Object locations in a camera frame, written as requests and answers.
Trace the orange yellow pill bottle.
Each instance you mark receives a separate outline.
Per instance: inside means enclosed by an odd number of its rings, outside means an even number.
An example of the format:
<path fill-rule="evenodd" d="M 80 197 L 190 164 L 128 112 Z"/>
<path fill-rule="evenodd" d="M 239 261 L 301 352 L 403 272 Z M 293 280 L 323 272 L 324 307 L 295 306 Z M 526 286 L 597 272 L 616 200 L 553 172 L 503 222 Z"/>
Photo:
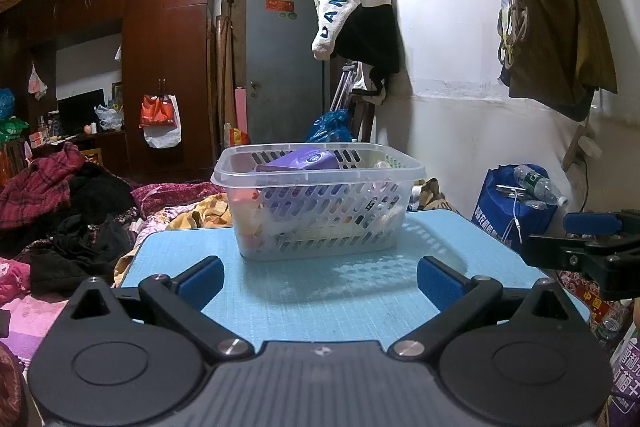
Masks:
<path fill-rule="evenodd" d="M 251 188 L 232 188 L 228 193 L 232 225 L 242 255 L 262 243 L 262 203 L 259 192 Z"/>

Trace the white black hanging jacket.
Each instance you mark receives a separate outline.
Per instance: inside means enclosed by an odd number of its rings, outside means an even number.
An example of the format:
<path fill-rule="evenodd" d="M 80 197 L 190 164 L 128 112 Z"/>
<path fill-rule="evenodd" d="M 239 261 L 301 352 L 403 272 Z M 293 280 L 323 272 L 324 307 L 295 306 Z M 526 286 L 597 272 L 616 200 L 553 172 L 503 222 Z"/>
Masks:
<path fill-rule="evenodd" d="M 400 71 L 393 0 L 316 0 L 318 30 L 311 52 L 318 61 L 340 56 L 358 64 L 354 93 L 380 105 Z"/>

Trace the blue shopping bag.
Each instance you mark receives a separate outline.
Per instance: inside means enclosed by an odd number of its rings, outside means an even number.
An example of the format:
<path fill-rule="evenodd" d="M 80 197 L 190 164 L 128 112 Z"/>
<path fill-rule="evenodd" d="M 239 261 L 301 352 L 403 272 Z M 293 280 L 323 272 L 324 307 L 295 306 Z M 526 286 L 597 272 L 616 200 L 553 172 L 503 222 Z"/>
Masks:
<path fill-rule="evenodd" d="M 515 165 L 489 169 L 480 190 L 471 221 L 504 246 L 520 253 L 525 239 L 544 235 L 556 213 L 556 207 L 539 205 L 524 193 L 515 198 L 513 187 L 520 188 L 514 178 Z"/>

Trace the clear plastic water bottle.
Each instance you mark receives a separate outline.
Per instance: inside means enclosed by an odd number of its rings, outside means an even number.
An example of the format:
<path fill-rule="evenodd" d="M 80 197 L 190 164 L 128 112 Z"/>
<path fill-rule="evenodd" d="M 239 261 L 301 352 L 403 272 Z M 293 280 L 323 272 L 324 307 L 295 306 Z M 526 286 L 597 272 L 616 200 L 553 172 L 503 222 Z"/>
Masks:
<path fill-rule="evenodd" d="M 521 188 L 541 202 L 556 207 L 565 207 L 568 204 L 568 199 L 561 191 L 546 176 L 529 165 L 516 166 L 513 176 Z"/>

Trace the dark red wooden wardrobe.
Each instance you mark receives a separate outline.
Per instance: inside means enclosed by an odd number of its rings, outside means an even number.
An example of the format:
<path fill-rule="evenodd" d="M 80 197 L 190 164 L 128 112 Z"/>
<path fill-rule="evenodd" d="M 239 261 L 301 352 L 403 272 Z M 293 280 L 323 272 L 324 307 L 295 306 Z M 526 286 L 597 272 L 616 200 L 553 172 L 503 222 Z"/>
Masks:
<path fill-rule="evenodd" d="M 1 84 L 14 113 L 38 128 L 54 105 L 55 54 L 66 46 L 122 37 L 126 173 L 140 182 L 209 177 L 214 131 L 213 0 L 22 0 L 1 14 Z M 176 97 L 181 141 L 155 150 L 139 127 L 147 95 Z"/>

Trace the orange white hanging bag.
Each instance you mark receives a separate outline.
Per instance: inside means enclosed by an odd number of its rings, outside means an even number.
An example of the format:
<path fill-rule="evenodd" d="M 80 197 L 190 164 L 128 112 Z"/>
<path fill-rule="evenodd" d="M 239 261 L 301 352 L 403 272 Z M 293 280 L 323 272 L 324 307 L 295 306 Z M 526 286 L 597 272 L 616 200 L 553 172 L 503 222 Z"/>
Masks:
<path fill-rule="evenodd" d="M 141 103 L 139 128 L 146 145 L 154 150 L 178 146 L 182 133 L 175 95 L 145 95 Z"/>

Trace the blue plastic garbage bag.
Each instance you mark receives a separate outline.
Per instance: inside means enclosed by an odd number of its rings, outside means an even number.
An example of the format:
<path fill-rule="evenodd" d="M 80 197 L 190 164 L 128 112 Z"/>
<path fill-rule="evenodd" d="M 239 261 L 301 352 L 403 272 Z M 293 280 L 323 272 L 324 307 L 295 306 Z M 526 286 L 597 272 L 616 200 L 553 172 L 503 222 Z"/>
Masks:
<path fill-rule="evenodd" d="M 348 108 L 340 108 L 323 114 L 309 129 L 307 143 L 350 142 L 350 113 Z"/>

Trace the pile of dark clothes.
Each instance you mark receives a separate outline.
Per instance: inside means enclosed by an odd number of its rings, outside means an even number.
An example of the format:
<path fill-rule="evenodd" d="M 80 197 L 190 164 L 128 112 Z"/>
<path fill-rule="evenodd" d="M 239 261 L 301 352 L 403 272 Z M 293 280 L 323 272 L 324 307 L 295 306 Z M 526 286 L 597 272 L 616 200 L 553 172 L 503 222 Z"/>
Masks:
<path fill-rule="evenodd" d="M 28 269 L 33 296 L 68 298 L 88 277 L 114 282 L 137 217 L 129 183 L 65 143 L 2 188 L 1 259 Z"/>

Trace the purple tissue pack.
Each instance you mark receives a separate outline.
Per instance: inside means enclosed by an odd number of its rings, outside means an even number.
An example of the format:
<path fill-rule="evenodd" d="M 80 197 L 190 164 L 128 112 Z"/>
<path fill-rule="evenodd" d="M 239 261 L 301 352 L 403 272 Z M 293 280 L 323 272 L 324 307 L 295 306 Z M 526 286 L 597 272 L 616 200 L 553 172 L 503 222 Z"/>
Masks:
<path fill-rule="evenodd" d="M 340 163 L 332 152 L 325 148 L 305 145 L 278 156 L 276 159 L 257 165 L 255 171 L 260 173 L 300 173 L 302 171 L 335 170 L 338 168 L 340 168 Z M 314 193 L 324 192 L 327 189 L 326 186 L 318 187 L 315 185 L 283 187 L 275 192 L 265 191 L 265 199 L 271 200 L 273 196 L 277 196 L 279 202 L 270 202 L 269 210 L 274 219 L 285 222 L 296 219 L 305 211 L 306 207 L 314 208 L 317 205 Z"/>

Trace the olive brown hanging bag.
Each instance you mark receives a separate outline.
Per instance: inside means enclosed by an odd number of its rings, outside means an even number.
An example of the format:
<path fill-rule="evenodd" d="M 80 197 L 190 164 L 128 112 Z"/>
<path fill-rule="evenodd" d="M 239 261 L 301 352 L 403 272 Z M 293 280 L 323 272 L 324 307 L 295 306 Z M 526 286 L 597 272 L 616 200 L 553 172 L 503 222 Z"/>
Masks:
<path fill-rule="evenodd" d="M 530 98 L 579 122 L 594 92 L 617 92 L 597 0 L 514 0 L 511 22 L 500 75 L 511 98 Z"/>

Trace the translucent white plastic basket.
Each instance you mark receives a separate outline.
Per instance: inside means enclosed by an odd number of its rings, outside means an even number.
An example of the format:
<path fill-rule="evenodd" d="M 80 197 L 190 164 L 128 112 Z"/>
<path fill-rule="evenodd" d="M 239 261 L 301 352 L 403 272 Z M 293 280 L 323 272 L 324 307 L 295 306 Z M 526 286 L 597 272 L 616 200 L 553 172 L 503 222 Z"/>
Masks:
<path fill-rule="evenodd" d="M 312 145 L 332 152 L 335 170 L 260 173 L 257 165 Z M 251 188 L 262 203 L 262 243 L 241 256 L 252 260 L 293 260 L 370 251 L 396 245 L 412 188 L 423 179 L 421 161 L 393 147 L 362 142 L 276 143 L 242 145 L 224 150 L 212 174 L 213 184 L 226 191 Z M 296 219 L 273 218 L 265 191 L 283 187 L 326 186 L 316 192 L 317 205 Z"/>

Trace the yellow blanket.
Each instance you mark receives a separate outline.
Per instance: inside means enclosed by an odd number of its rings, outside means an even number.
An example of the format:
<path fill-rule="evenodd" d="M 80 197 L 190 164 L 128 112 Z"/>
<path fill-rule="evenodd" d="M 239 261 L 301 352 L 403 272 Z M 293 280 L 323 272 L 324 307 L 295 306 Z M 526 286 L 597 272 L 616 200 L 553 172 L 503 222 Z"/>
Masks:
<path fill-rule="evenodd" d="M 113 286 L 122 285 L 142 243 L 150 235 L 174 230 L 228 228 L 231 225 L 231 211 L 226 193 L 209 195 L 188 205 L 165 207 L 150 217 L 139 219 L 130 228 L 136 234 L 134 247 L 116 262 Z"/>

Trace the grey metal door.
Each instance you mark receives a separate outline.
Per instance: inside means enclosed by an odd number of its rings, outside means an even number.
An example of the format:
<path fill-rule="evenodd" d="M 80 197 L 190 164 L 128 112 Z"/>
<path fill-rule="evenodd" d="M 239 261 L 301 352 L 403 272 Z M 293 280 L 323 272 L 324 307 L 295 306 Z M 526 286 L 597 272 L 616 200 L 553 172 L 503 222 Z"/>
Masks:
<path fill-rule="evenodd" d="M 246 92 L 250 142 L 304 142 L 324 113 L 323 63 L 311 43 L 314 0 L 246 0 Z"/>

